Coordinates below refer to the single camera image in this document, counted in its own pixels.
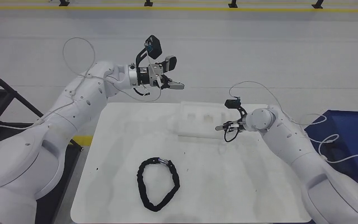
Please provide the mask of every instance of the yellow floor stripe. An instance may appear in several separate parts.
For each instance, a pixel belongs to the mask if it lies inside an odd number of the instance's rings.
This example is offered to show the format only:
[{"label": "yellow floor stripe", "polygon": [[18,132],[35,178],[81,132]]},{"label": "yellow floor stripe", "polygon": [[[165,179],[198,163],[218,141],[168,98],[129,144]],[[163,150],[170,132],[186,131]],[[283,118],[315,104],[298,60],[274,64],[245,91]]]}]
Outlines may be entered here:
[{"label": "yellow floor stripe", "polygon": [[48,0],[0,0],[0,3],[48,3]]},{"label": "yellow floor stripe", "polygon": [[0,10],[154,10],[154,11],[241,11],[241,12],[349,12],[348,8],[216,8],[216,7],[143,7],[143,6],[0,6]]},{"label": "yellow floor stripe", "polygon": [[[154,3],[160,4],[228,4],[228,1],[161,1],[161,0],[152,0]],[[141,4],[143,1],[128,1],[128,0],[103,0],[101,3],[104,4],[115,4],[115,3],[124,3],[124,4]],[[285,4],[299,4],[299,5],[307,5],[310,4],[308,2],[237,2],[236,4],[253,4],[253,5],[285,5]],[[324,3],[324,5],[340,5],[340,6],[358,6],[358,3],[349,3],[349,2],[328,2]]]},{"label": "yellow floor stripe", "polygon": [[81,146],[90,146],[93,140],[93,136],[74,136],[72,139]]}]

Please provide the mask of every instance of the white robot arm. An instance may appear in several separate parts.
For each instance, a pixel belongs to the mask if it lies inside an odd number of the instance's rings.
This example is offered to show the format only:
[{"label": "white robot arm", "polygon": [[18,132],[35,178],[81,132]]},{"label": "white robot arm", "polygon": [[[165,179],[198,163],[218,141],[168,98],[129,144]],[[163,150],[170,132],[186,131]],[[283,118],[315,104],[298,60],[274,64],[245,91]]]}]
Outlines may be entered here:
[{"label": "white robot arm", "polygon": [[225,105],[238,109],[242,119],[216,129],[259,132],[269,149],[298,176],[302,201],[317,224],[358,223],[357,182],[333,169],[280,107],[268,106],[247,114],[241,105]]},{"label": "white robot arm", "polygon": [[149,68],[139,67],[147,53],[153,59],[162,54],[155,36],[146,40],[136,64],[96,63],[82,74],[85,77],[78,76],[62,91],[35,125],[0,142],[0,223],[35,222],[36,200],[60,180],[69,141],[105,108],[108,97],[139,85],[184,89],[183,84],[164,75],[175,68],[176,57],[169,56]]}]

